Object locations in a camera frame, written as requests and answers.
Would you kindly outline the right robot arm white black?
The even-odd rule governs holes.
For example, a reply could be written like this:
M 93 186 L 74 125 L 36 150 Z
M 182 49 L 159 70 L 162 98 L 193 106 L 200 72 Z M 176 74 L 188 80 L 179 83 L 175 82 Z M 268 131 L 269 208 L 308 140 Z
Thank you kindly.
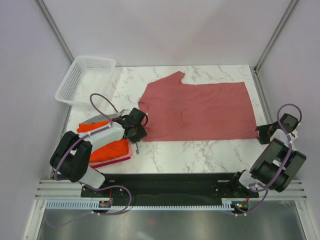
M 265 189 L 284 191 L 296 176 L 307 156 L 294 146 L 299 120 L 284 113 L 279 121 L 256 127 L 258 141 L 267 145 L 250 170 L 237 172 L 229 184 L 235 197 L 247 190 L 257 193 Z

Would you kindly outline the dusty pink t-shirt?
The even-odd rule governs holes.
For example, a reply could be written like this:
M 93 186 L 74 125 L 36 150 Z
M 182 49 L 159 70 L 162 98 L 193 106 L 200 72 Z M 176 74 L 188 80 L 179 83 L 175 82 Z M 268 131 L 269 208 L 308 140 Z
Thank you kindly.
M 244 82 L 186 84 L 175 72 L 147 85 L 138 108 L 146 142 L 248 140 L 258 136 Z

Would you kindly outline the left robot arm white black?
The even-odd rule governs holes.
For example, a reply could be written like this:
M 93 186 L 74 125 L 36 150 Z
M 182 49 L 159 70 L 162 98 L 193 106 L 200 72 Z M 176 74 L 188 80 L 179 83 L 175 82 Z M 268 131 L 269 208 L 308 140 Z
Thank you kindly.
M 91 131 L 77 134 L 66 132 L 56 147 L 49 164 L 55 169 L 54 178 L 61 173 L 70 182 L 79 182 L 92 188 L 99 197 L 106 196 L 110 185 L 105 176 L 89 166 L 91 154 L 119 140 L 128 139 L 133 144 L 147 136 L 144 126 L 148 116 L 137 108 L 128 115 L 110 119 Z

